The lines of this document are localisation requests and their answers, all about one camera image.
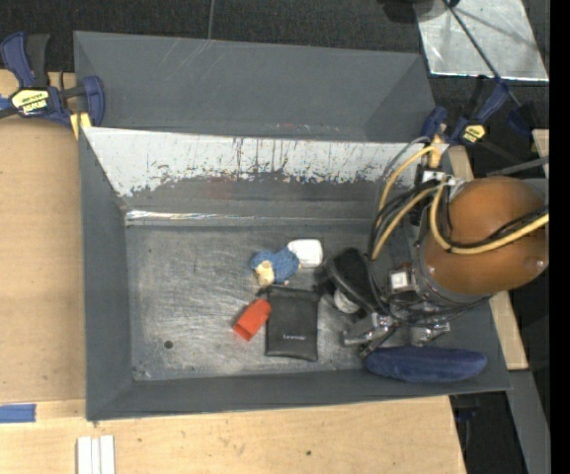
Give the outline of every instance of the orange object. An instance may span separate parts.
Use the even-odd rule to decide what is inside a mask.
[[[243,315],[232,328],[245,341],[249,341],[265,325],[271,312],[272,305],[264,298],[257,298],[247,306]]]

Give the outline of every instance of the yellow cable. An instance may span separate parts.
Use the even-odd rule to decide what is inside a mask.
[[[423,149],[419,150],[418,152],[414,153],[410,158],[405,160],[401,166],[396,169],[394,173],[388,178],[387,183],[385,184],[385,188],[383,189],[383,193],[381,194],[381,200],[379,201],[379,210],[383,208],[385,205],[385,200],[387,199],[387,195],[390,193],[390,188],[394,182],[398,179],[401,172],[403,172],[407,167],[409,167],[412,163],[418,160],[421,156],[431,153],[435,149],[435,146],[427,146]]]
[[[408,203],[406,203],[404,205],[404,207],[398,212],[398,214],[396,216],[394,216],[394,219],[392,219],[392,222],[389,224],[389,226],[385,229],[385,231],[381,235],[381,238],[376,243],[376,246],[374,246],[374,251],[372,251],[372,257],[371,257],[373,261],[376,260],[376,257],[378,257],[379,252],[381,251],[381,247],[383,246],[383,244],[385,244],[385,241],[390,236],[390,234],[394,231],[394,228],[396,228],[396,225],[403,218],[403,216],[405,216],[405,214],[407,214],[410,210],[412,210],[414,205],[416,205],[419,201],[421,201],[423,198],[425,198],[427,195],[429,195],[434,190],[440,189],[440,188],[441,188],[440,186],[436,186],[433,188],[428,188],[427,190],[423,190],[422,192],[420,192],[418,195],[416,195],[414,198],[412,198]]]
[[[532,223],[529,223],[528,225],[516,230],[513,233],[510,233],[505,237],[502,237],[501,239],[495,240],[493,242],[488,242],[486,244],[482,244],[481,246],[476,246],[475,248],[460,248],[458,246],[453,246],[449,244],[445,239],[443,239],[443,236],[439,231],[438,223],[436,222],[436,215],[439,203],[441,201],[441,196],[443,195],[443,186],[445,185],[446,181],[447,178],[445,178],[445,180],[441,183],[441,187],[436,192],[436,196],[432,201],[432,206],[430,207],[430,228],[432,230],[432,235],[434,236],[434,240],[444,250],[454,253],[456,255],[477,255],[480,253],[485,253],[487,251],[492,251],[494,249],[501,248],[502,246],[506,246],[511,242],[515,242],[518,239],[521,239],[522,237],[533,232],[537,228],[541,228],[543,225],[547,224],[550,219],[549,217],[550,215],[545,214],[541,218],[536,219]]]

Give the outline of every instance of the cardboard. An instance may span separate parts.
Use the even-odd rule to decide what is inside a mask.
[[[78,185],[71,131],[0,120],[0,403],[85,395]]]

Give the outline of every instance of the black wallet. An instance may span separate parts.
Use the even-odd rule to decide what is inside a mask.
[[[289,356],[316,361],[319,294],[304,289],[273,287],[268,301],[266,356]]]

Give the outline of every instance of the yellow clamp label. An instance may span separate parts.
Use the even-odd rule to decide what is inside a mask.
[[[49,93],[44,90],[21,90],[16,93],[10,102],[24,115],[30,115],[47,107]]]
[[[469,142],[476,142],[480,140],[486,134],[486,130],[482,124],[470,124],[464,129],[464,135],[462,138],[468,140]]]

